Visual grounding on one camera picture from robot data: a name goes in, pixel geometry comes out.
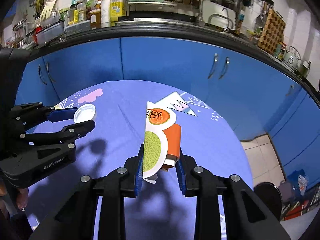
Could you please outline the person's hand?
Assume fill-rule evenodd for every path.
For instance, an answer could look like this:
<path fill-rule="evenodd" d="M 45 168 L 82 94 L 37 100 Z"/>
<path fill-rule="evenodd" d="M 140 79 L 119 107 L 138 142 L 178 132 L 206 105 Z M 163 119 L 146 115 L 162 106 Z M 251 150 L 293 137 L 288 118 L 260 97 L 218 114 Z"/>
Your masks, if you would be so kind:
<path fill-rule="evenodd" d="M 1 197 L 8 195 L 19 210 L 23 210 L 28 204 L 29 188 L 9 188 L 1 181 Z"/>

